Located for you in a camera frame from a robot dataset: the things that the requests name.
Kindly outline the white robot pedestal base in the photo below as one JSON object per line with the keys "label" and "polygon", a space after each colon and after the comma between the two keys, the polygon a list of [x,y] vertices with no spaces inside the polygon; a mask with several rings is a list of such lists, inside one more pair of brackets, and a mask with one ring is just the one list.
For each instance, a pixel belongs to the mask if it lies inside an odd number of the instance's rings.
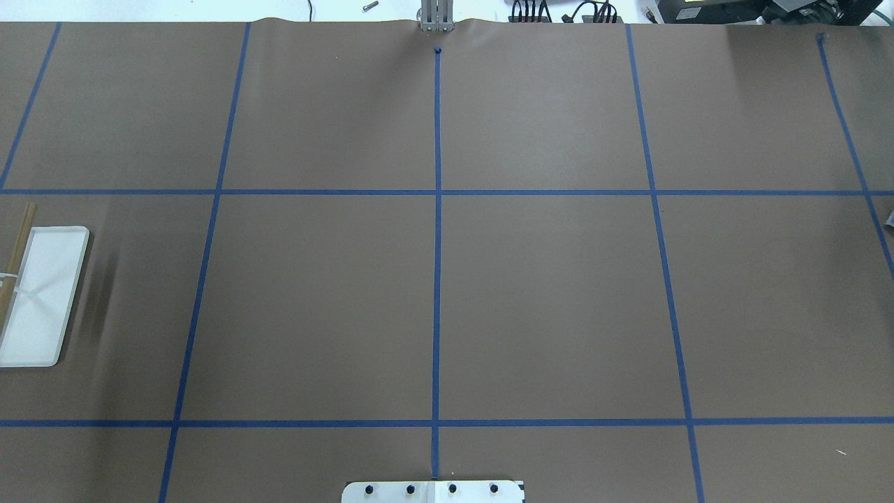
{"label": "white robot pedestal base", "polygon": [[524,483],[512,480],[355,481],[342,502],[525,502]]}

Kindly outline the white towel rack with wooden bars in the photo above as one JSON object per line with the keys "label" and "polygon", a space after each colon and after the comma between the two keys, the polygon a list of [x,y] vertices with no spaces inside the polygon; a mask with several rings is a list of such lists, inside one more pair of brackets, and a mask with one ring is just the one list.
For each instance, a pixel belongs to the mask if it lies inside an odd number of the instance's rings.
{"label": "white towel rack with wooden bars", "polygon": [[36,209],[26,204],[2,270],[3,369],[59,362],[87,255],[87,227],[35,226]]}

